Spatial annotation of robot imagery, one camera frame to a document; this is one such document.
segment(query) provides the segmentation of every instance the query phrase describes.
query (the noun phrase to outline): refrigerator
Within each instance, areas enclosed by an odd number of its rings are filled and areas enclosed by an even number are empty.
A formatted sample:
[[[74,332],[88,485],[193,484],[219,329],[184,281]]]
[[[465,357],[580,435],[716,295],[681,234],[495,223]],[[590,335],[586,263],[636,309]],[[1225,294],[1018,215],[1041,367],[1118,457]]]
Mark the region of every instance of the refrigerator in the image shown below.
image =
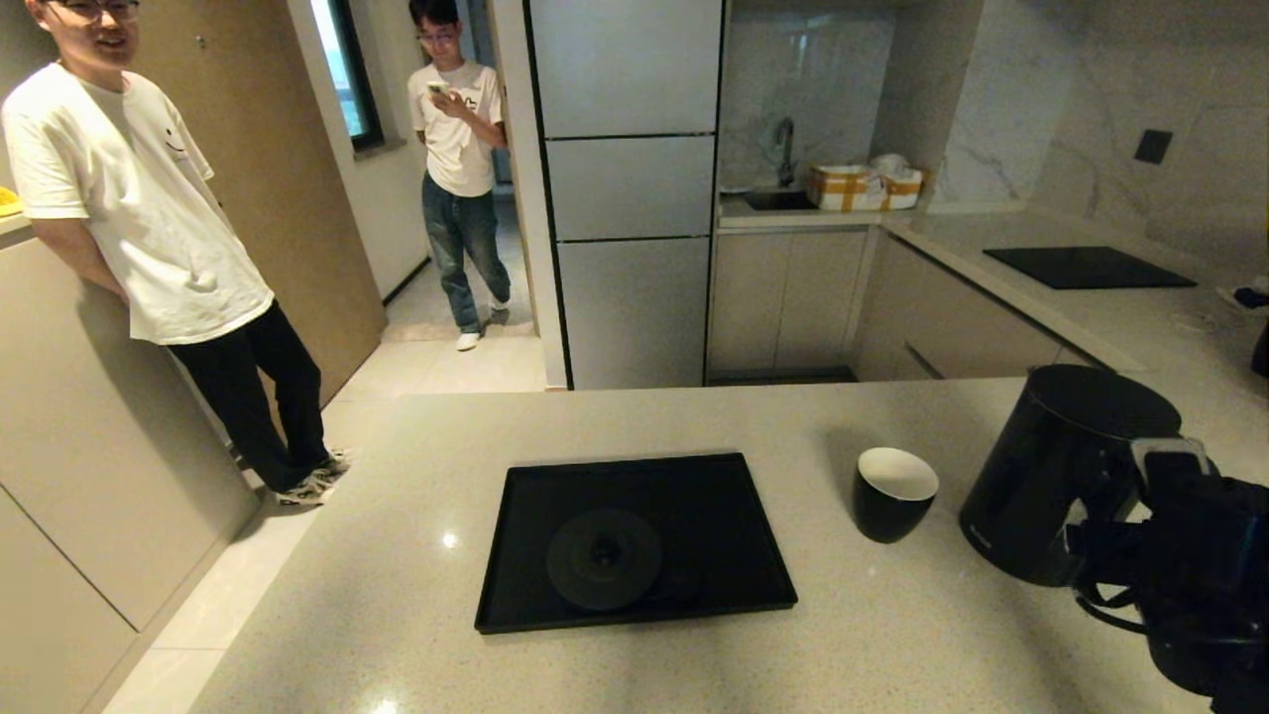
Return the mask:
[[[570,386],[704,379],[722,0],[529,0]]]

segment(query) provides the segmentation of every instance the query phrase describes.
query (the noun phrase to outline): man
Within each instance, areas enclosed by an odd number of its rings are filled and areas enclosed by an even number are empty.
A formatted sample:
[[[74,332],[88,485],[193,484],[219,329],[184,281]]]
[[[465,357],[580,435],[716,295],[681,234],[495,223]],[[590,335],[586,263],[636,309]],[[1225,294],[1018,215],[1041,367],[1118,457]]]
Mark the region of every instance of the man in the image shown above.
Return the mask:
[[[407,82],[414,128],[428,147],[424,219],[461,332],[457,347],[464,351],[482,334],[463,269],[464,249],[494,293],[490,308],[506,309],[511,298],[511,280],[494,238],[492,152],[506,147],[503,98],[497,72],[463,60],[458,47],[463,24],[454,0],[410,0],[410,18],[431,57]]]
[[[0,112],[36,236],[128,304],[133,337],[178,356],[279,503],[321,503],[348,469],[322,444],[321,373],[207,188],[180,113],[124,71],[137,0],[25,4],[60,55]],[[256,368],[277,383],[289,446]]]

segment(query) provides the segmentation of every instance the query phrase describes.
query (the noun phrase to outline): faucet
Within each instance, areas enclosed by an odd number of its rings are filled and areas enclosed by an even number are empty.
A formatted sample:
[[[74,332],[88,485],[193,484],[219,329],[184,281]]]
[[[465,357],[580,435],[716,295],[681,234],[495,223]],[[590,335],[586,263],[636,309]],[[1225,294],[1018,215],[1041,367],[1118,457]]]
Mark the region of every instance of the faucet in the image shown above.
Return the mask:
[[[784,148],[784,160],[780,161],[779,178],[780,188],[793,184],[793,119],[784,117],[775,126],[775,145]]]

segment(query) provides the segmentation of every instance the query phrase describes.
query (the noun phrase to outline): jeans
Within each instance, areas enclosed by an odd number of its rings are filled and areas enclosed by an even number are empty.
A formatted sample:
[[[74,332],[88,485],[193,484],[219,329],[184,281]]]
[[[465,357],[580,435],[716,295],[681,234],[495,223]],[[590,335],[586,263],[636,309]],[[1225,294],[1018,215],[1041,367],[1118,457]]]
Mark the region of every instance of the jeans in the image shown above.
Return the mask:
[[[169,344],[242,460],[270,491],[289,491],[330,459],[322,445],[321,372],[277,301],[241,327],[197,344]],[[277,386],[283,444],[256,368]]]
[[[494,238],[497,218],[494,217],[494,191],[475,198],[454,195],[423,178],[423,214],[431,241],[431,256],[440,268],[440,287],[449,297],[454,323],[464,332],[480,332],[480,313],[463,269],[463,250],[485,278],[494,297],[501,302],[511,298],[511,279],[497,256]]]

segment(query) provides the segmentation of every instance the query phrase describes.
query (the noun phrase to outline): white t-shirt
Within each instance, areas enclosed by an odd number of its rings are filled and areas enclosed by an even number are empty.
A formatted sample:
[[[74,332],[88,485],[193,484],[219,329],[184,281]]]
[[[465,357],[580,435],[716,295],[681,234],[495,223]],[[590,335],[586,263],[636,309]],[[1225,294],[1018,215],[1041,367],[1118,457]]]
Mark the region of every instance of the white t-shirt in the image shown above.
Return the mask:
[[[481,141],[467,122],[449,117],[431,103],[429,81],[448,82],[467,107],[492,123],[503,120],[503,94],[497,72],[476,62],[466,62],[452,72],[428,65],[410,76],[410,113],[415,131],[428,142],[428,174],[454,195],[483,195],[494,188],[494,147]]]
[[[5,100],[25,213],[85,219],[128,293],[133,337],[221,336],[264,313],[273,290],[207,188],[212,169],[180,112],[150,80],[124,79],[114,93],[52,63]]]

